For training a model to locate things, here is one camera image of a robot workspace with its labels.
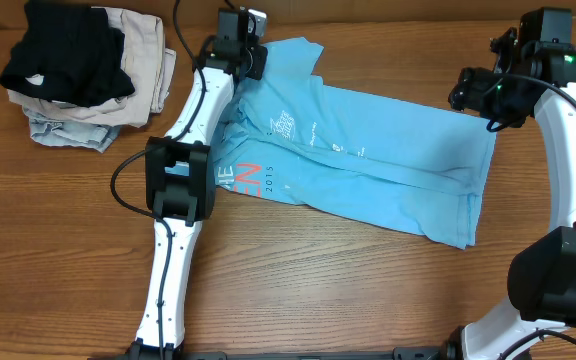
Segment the light blue printed t-shirt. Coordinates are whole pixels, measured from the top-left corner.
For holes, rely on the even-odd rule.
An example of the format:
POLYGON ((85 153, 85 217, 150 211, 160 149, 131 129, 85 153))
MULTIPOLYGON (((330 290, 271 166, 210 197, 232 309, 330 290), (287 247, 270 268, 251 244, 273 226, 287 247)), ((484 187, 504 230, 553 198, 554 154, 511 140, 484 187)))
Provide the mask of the light blue printed t-shirt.
POLYGON ((233 192, 472 246, 496 137, 474 117, 326 85, 322 47, 272 42, 212 140, 233 192))

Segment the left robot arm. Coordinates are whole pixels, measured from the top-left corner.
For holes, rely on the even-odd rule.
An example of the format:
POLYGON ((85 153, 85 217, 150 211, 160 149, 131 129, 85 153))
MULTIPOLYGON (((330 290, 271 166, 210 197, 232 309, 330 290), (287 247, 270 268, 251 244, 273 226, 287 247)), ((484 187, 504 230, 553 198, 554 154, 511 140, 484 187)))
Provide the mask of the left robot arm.
POLYGON ((215 202, 210 143, 238 83, 262 77, 266 26, 262 11, 220 9, 216 34, 190 55, 193 85, 183 110, 164 136, 150 138, 138 154, 145 161, 142 213, 154 221, 155 247, 146 307, 128 359, 182 356, 191 261, 215 202))

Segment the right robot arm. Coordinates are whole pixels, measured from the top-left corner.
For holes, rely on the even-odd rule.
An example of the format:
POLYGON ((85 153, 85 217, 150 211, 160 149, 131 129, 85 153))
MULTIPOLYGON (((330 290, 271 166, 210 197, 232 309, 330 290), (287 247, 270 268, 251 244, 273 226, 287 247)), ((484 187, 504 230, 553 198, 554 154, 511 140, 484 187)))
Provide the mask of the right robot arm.
POLYGON ((572 13, 542 7, 490 44, 492 69, 465 68, 449 95, 498 132, 537 122, 551 194, 547 234, 514 257, 507 295, 438 348, 398 348, 397 359, 526 359, 549 337, 576 328, 576 48, 572 13))

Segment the beige folded garment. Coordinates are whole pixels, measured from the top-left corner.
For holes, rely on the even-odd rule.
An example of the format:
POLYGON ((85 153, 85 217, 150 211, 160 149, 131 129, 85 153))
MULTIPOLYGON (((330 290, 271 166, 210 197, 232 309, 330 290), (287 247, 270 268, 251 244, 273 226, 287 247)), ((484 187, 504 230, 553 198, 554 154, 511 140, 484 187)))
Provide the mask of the beige folded garment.
POLYGON ((9 100, 54 121, 142 127, 163 110, 174 73, 176 52, 165 47, 162 20, 132 10, 107 7, 109 25, 123 32, 121 69, 130 77, 133 94, 93 107, 40 100, 10 90, 9 100))

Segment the black folded garment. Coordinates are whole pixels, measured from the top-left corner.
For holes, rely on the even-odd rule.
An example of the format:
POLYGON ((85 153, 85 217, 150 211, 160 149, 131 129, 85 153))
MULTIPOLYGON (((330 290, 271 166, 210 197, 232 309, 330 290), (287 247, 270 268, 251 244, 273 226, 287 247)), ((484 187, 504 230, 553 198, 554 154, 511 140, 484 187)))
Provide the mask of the black folded garment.
POLYGON ((4 88, 81 107, 134 93, 121 68, 124 33, 105 9, 29 1, 24 12, 27 31, 0 75, 4 88))

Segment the light denim folded garment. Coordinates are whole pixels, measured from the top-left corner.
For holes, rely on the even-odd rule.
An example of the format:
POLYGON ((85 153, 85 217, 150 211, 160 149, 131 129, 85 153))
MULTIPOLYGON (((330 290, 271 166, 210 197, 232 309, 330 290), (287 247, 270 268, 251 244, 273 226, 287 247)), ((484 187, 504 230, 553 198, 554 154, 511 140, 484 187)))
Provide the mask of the light denim folded garment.
POLYGON ((48 147, 81 147, 103 153, 121 130, 120 126, 55 120, 26 107, 22 111, 29 120, 30 138, 48 147))

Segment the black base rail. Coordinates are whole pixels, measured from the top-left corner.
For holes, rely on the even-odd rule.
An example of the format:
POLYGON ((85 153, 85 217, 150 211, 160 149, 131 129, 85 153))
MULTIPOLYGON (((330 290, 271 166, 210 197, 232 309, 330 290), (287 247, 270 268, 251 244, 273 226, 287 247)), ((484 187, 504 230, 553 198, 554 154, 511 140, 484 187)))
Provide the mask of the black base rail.
POLYGON ((162 350, 133 342, 125 354, 93 357, 93 360, 439 360, 438 347, 398 347, 386 352, 320 352, 227 354, 224 352, 189 352, 170 344, 162 350))

